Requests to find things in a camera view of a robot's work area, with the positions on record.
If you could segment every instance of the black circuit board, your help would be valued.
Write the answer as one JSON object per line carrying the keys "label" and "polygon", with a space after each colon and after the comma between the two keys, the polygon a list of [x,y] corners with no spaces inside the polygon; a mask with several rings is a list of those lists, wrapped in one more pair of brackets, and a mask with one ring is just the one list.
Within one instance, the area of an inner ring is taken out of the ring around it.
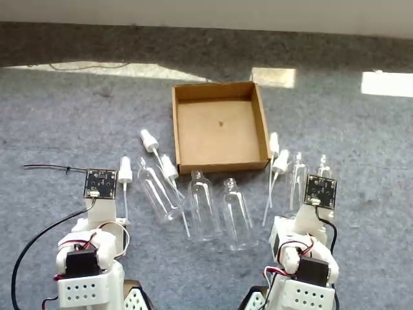
{"label": "black circuit board", "polygon": [[335,179],[307,175],[304,203],[322,208],[333,209],[336,205],[337,181]]}
{"label": "black circuit board", "polygon": [[115,199],[117,184],[116,170],[88,169],[86,173],[84,198],[90,198],[90,192],[99,192],[99,198]]}

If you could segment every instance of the wire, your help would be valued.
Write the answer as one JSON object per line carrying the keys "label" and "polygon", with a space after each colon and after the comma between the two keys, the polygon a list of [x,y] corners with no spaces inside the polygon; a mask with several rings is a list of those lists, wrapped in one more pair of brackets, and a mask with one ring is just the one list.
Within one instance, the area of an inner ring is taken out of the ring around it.
{"label": "wire", "polygon": [[270,285],[270,287],[269,287],[268,290],[267,290],[267,296],[265,297],[264,304],[263,304],[258,310],[263,310],[263,309],[265,308],[265,306],[266,306],[266,304],[267,304],[267,302],[268,302],[268,298],[270,297],[271,289],[272,289],[272,287],[274,286],[274,282],[276,281],[276,276],[277,276],[277,274],[275,274],[274,277],[272,278],[271,285]]}
{"label": "wire", "polygon": [[61,244],[57,247],[57,249],[58,249],[58,251],[60,251],[60,250],[61,250],[61,247],[62,247],[63,245],[68,244],[68,243],[83,243],[83,246],[81,247],[81,250],[87,249],[87,248],[89,247],[89,245],[91,245],[92,247],[94,247],[94,248],[96,249],[96,246],[91,243],[92,238],[93,238],[94,236],[96,236],[96,232],[94,232],[94,233],[90,236],[89,240],[82,240],[82,239],[67,240],[67,241],[61,243]]}
{"label": "wire", "polygon": [[49,67],[56,71],[75,71],[75,70],[86,70],[86,69],[94,69],[94,68],[102,68],[102,69],[119,69],[130,65],[130,63],[123,63],[122,65],[115,66],[115,67],[107,67],[102,65],[94,65],[94,66],[86,66],[82,68],[57,68],[53,64],[49,63]]}
{"label": "wire", "polygon": [[281,276],[291,276],[290,274],[286,273],[284,270],[277,268],[277,267],[272,267],[272,266],[266,266],[263,271],[263,276],[265,280],[267,281],[268,287],[270,287],[270,280],[268,279],[267,273],[277,273],[280,274]]}
{"label": "wire", "polygon": [[263,227],[265,226],[265,222],[267,220],[268,207],[270,206],[270,200],[272,199],[272,190],[274,189],[274,185],[276,184],[278,174],[279,174],[279,170],[277,169],[274,173],[274,177],[272,179],[272,184],[270,187],[270,192],[268,193],[267,204],[265,205],[265,212],[264,212],[264,218],[263,218],[263,224],[262,224]]}
{"label": "wire", "polygon": [[69,171],[74,171],[74,172],[83,172],[86,173],[87,169],[83,168],[76,168],[76,167],[71,167],[71,166],[60,166],[60,165],[48,165],[48,164],[36,164],[36,165],[23,165],[22,166],[24,169],[64,169],[66,170],[66,174]]}
{"label": "wire", "polygon": [[333,223],[319,217],[318,207],[316,207],[316,216],[319,221],[322,221],[324,224],[327,224],[328,226],[333,228],[334,235],[333,235],[333,240],[331,241],[331,245],[330,245],[330,252],[331,252],[331,255],[333,255],[334,246],[336,245],[336,241],[337,241],[337,227]]}
{"label": "wire", "polygon": [[334,301],[336,302],[336,310],[340,310],[340,301],[338,300],[336,285],[331,283],[331,288],[334,290]]}
{"label": "wire", "polygon": [[16,293],[15,293],[15,283],[16,283],[16,279],[17,279],[17,271],[19,270],[19,266],[21,261],[23,260],[23,257],[25,257],[25,254],[27,253],[27,251],[29,250],[29,248],[40,238],[42,237],[42,235],[44,235],[45,233],[47,233],[50,229],[53,229],[54,227],[62,224],[63,222],[70,220],[76,216],[79,216],[80,214],[86,213],[88,212],[91,208],[94,207],[96,203],[96,198],[94,198],[92,200],[92,204],[89,208],[87,209],[81,209],[79,211],[73,212],[71,214],[69,214],[68,216],[65,216],[64,218],[54,222],[53,224],[49,225],[48,227],[46,227],[45,229],[43,229],[41,232],[39,232],[37,235],[35,235],[25,246],[25,248],[21,251],[19,257],[17,258],[15,264],[14,264],[14,268],[13,268],[13,273],[12,273],[12,283],[11,283],[11,294],[12,294],[12,304],[13,304],[13,308],[14,310],[21,310],[19,308],[19,305],[17,303],[17,298],[16,298]]}
{"label": "wire", "polygon": [[281,262],[279,261],[280,256],[281,256],[281,249],[283,248],[284,245],[289,244],[289,243],[300,243],[300,244],[302,244],[302,245],[305,245],[305,246],[306,246],[306,249],[301,252],[301,255],[306,255],[308,252],[310,252],[311,249],[312,249],[312,247],[313,247],[313,245],[314,245],[314,242],[313,242],[313,241],[312,241],[311,245],[307,245],[307,244],[305,244],[304,242],[296,241],[296,240],[289,240],[289,241],[286,241],[286,242],[282,243],[282,244],[278,247],[278,252],[277,252],[277,263],[280,264],[280,265],[282,265]]}
{"label": "wire", "polygon": [[119,226],[120,228],[123,229],[123,231],[125,232],[126,236],[128,237],[127,240],[126,240],[126,245],[125,245],[125,248],[123,249],[123,251],[120,252],[118,255],[115,256],[115,258],[119,258],[119,257],[121,257],[122,255],[124,255],[124,254],[126,253],[126,250],[128,249],[128,246],[129,246],[129,243],[130,243],[130,235],[129,235],[129,232],[127,231],[126,228],[124,228],[121,224],[119,224],[119,223],[117,223],[117,222],[114,222],[114,221],[109,221],[109,222],[102,223],[101,225],[97,226],[97,228],[98,228],[98,229],[101,229],[101,228],[103,228],[104,226],[106,226],[106,225],[108,225],[108,224],[115,224],[115,225]]}
{"label": "wire", "polygon": [[[333,228],[333,232],[334,232],[333,240],[331,241],[331,245],[330,245],[330,252],[331,252],[331,255],[333,255],[334,246],[336,245],[336,241],[337,241],[337,227],[333,223],[319,217],[318,207],[316,207],[316,215],[319,221],[322,221],[324,224]],[[334,289],[334,301],[336,302],[336,310],[340,310],[340,301],[338,299],[336,285],[334,283],[331,283],[331,287]]]}
{"label": "wire", "polygon": [[126,183],[123,184],[123,204],[125,205],[125,220],[128,222],[128,201],[126,199]]}
{"label": "wire", "polygon": [[41,303],[41,310],[46,310],[46,303],[48,301],[53,301],[53,300],[57,300],[59,298],[59,295],[57,295],[56,297],[48,297],[45,298],[42,303]]}

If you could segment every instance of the floor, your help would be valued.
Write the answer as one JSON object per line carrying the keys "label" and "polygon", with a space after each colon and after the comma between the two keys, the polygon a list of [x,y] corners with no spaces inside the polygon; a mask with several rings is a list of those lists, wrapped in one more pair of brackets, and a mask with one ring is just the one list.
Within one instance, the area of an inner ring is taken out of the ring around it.
{"label": "floor", "polygon": [[[96,65],[101,67],[82,69]],[[281,146],[301,151],[312,169],[326,154],[338,179],[335,257],[341,308],[410,308],[411,83],[402,96],[395,95],[402,82],[411,81],[413,41],[0,23],[0,66],[1,309],[11,308],[12,267],[26,242],[83,206],[84,175],[23,170],[22,164],[116,169],[127,154],[136,171],[140,156],[153,163],[139,140],[143,127],[159,138],[162,152],[174,154],[173,85],[251,78],[260,84],[268,130],[279,133]],[[377,84],[377,76],[364,73],[377,70],[395,73],[385,77],[399,82]],[[231,253],[221,242],[192,243],[179,221],[158,225],[138,183],[131,186],[132,243],[121,263],[127,278],[143,284],[156,309],[237,309],[250,286],[265,283],[261,272],[272,263],[266,243],[271,221],[264,228],[259,223],[267,174],[208,175],[218,202],[228,176],[245,193],[260,239],[249,251]],[[183,190],[187,183],[187,176],[180,178]],[[270,217],[284,214],[286,202],[281,178]],[[120,199],[118,210],[122,215]],[[74,223],[56,227],[28,252],[17,280],[21,309],[40,308],[42,299],[56,295],[56,242]]]}

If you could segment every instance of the open cardboard box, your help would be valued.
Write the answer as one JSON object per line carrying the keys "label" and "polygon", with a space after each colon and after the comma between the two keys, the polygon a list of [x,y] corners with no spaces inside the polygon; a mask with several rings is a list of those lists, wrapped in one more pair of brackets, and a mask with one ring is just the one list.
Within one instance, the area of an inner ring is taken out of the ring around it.
{"label": "open cardboard box", "polygon": [[253,82],[172,89],[176,163],[181,174],[263,169],[267,124]]}

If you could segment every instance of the clear plastic bottle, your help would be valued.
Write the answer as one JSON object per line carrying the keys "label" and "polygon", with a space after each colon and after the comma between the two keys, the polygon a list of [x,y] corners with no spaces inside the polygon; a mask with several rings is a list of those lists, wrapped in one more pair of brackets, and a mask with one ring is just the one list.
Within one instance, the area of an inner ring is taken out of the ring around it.
{"label": "clear plastic bottle", "polygon": [[212,184],[203,173],[194,170],[188,186],[194,239],[207,241],[222,233],[219,213],[212,199]]}
{"label": "clear plastic bottle", "polygon": [[301,152],[297,152],[290,174],[290,209],[287,212],[288,218],[294,217],[303,203],[307,172],[308,169],[303,163]]}
{"label": "clear plastic bottle", "polygon": [[226,179],[224,186],[224,219],[230,249],[235,251],[256,246],[258,240],[252,232],[252,222],[248,215],[244,196],[238,191],[235,179]]}
{"label": "clear plastic bottle", "polygon": [[176,193],[171,191],[158,178],[153,168],[146,166],[143,158],[139,162],[137,177],[155,210],[159,222],[164,223],[180,216],[181,205]]}

